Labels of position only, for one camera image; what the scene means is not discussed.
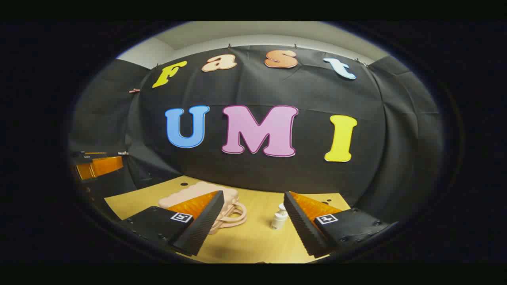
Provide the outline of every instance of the letter m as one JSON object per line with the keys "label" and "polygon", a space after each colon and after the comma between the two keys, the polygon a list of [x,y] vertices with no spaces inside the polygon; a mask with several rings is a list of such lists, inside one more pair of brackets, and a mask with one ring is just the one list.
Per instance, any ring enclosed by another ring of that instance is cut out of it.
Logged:
{"label": "letter m", "polygon": [[251,153],[257,153],[264,140],[269,136],[268,146],[263,152],[269,156],[289,157],[296,154],[292,148],[292,123],[298,109],[292,106],[275,106],[259,125],[246,106],[229,106],[224,108],[229,118],[227,143],[222,151],[229,154],[243,153],[240,135]]}

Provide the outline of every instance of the table surface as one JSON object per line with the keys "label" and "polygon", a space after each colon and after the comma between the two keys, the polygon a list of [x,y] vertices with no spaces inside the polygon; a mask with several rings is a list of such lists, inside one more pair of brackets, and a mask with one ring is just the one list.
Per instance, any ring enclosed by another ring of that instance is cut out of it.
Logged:
{"label": "table surface", "polygon": [[[124,220],[148,207],[158,206],[159,199],[199,181],[202,180],[180,176],[105,200],[116,215]],[[204,263],[308,263],[317,260],[306,252],[290,218],[282,229],[270,228],[278,205],[283,203],[283,193],[222,186],[238,190],[239,202],[247,209],[246,222],[236,227],[219,229],[216,234],[208,235],[197,256],[182,256]],[[325,201],[340,210],[350,209],[338,193],[304,194],[304,196]]]}

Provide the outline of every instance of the blue letter u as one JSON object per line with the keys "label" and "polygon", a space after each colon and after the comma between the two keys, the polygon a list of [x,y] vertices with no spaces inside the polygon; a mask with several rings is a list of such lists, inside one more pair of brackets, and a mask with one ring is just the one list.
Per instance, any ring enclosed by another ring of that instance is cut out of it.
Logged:
{"label": "blue letter u", "polygon": [[167,117],[167,138],[171,144],[184,149],[191,149],[200,145],[204,139],[204,114],[208,113],[208,106],[194,106],[189,109],[193,117],[193,133],[190,137],[184,137],[179,132],[179,119],[183,109],[170,109],[165,112]]}

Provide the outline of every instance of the white bottle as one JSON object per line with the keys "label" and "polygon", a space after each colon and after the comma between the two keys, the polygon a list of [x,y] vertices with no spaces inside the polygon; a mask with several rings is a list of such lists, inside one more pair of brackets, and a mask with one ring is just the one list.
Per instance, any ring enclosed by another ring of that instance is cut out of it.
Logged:
{"label": "white bottle", "polygon": [[279,230],[283,227],[285,224],[285,221],[288,218],[287,211],[285,210],[285,206],[282,204],[278,205],[278,208],[280,209],[277,213],[275,213],[275,217],[273,218],[273,221],[271,222],[271,228],[273,230]]}

